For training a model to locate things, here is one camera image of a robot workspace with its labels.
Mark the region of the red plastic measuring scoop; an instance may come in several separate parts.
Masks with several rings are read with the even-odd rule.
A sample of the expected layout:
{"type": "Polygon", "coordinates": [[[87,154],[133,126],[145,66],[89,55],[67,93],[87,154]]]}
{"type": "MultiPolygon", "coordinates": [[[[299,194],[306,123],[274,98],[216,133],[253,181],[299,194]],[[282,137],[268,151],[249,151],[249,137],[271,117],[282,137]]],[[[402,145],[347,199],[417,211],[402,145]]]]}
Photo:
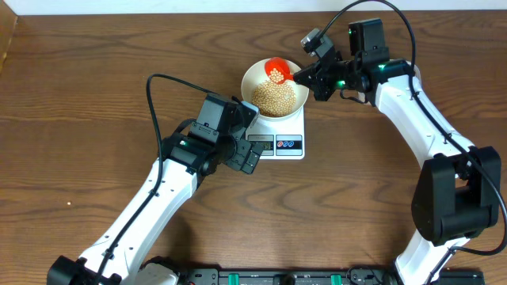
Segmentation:
{"type": "Polygon", "coordinates": [[[265,73],[276,84],[283,84],[287,80],[293,80],[289,65],[282,58],[274,57],[269,59],[265,63],[265,73]]]}

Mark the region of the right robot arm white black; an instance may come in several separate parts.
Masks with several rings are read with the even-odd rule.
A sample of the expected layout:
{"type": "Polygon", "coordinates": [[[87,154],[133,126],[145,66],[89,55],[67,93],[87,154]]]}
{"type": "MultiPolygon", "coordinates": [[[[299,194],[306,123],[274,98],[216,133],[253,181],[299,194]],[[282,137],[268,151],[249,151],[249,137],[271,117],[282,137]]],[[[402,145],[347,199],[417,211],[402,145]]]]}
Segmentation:
{"type": "Polygon", "coordinates": [[[318,101],[354,90],[357,103],[377,108],[395,125],[421,172],[411,202],[414,235],[384,281],[443,283],[451,257],[506,214],[500,156],[490,146],[476,147],[440,114],[414,62],[391,58],[380,19],[350,23],[349,43],[346,60],[322,30],[309,32],[301,44],[315,62],[294,81],[318,101]]]}

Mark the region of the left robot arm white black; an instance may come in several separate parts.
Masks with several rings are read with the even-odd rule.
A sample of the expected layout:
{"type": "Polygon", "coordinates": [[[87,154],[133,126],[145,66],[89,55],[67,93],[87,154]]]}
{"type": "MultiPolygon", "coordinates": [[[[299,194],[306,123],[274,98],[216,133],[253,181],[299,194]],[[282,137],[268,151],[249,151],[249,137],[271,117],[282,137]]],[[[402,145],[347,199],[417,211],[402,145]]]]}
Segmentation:
{"type": "Polygon", "coordinates": [[[177,284],[164,264],[143,261],[168,221],[220,164],[251,174],[263,151],[259,142],[226,135],[216,142],[173,133],[140,190],[116,221],[77,260],[60,256],[47,282],[69,284],[177,284]]]}

